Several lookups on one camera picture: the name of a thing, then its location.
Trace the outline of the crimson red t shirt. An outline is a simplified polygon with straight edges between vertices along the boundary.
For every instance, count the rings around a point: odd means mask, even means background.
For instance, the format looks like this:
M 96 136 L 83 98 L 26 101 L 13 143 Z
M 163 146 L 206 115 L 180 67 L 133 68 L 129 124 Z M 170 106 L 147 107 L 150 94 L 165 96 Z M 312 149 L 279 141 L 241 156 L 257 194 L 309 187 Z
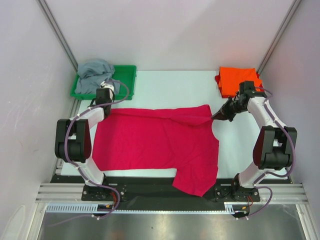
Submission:
M 219 140 L 209 105 L 116 108 L 97 125 L 92 157 L 101 171 L 176 169 L 173 186 L 201 197 L 218 176 Z

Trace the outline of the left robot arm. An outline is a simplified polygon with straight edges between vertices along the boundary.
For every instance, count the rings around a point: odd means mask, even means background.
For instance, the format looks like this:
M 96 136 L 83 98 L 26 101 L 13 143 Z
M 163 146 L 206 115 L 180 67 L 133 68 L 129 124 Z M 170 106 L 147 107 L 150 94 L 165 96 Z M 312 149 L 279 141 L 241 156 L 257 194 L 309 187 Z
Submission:
M 104 174 L 93 160 L 90 130 L 111 114 L 114 99 L 112 85 L 100 87 L 87 110 L 73 118 L 59 119 L 56 124 L 56 157 L 73 166 L 84 179 L 84 183 L 93 187 L 92 194 L 99 200 L 109 197 L 110 187 L 103 183 Z

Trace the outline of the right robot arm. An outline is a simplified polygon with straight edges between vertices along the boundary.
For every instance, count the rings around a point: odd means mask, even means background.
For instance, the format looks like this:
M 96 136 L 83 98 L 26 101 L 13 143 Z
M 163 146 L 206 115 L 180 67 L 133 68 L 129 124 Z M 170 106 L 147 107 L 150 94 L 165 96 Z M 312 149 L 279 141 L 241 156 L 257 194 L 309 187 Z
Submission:
M 252 163 L 236 175 L 238 183 L 230 188 L 237 201 L 247 197 L 248 188 L 254 188 L 268 175 L 287 178 L 296 163 L 297 130 L 278 118 L 264 92 L 249 91 L 230 97 L 211 118 L 231 122 L 242 112 L 254 117 L 260 132 L 252 151 Z

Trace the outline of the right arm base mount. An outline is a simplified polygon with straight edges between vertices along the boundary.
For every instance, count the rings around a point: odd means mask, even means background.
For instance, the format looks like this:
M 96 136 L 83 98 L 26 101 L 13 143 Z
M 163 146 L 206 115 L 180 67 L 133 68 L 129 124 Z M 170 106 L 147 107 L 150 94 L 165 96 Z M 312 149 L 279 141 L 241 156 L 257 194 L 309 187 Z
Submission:
M 214 187 L 214 200 L 216 202 L 259 202 L 260 195 L 256 188 L 222 184 Z

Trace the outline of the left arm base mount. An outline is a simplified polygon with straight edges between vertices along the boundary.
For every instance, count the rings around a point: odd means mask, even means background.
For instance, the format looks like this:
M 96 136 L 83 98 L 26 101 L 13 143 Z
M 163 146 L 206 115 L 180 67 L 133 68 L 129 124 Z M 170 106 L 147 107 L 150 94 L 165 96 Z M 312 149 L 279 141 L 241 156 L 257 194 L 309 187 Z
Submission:
M 127 186 L 123 184 L 111 185 L 111 188 L 114 188 L 118 191 L 119 196 L 116 192 L 111 189 L 99 187 L 99 186 L 88 186 L 85 185 L 82 190 L 81 200 L 82 201 L 91 201 L 91 202 L 103 202 L 103 201 L 113 201 L 117 202 L 125 200 L 125 195 L 127 192 Z

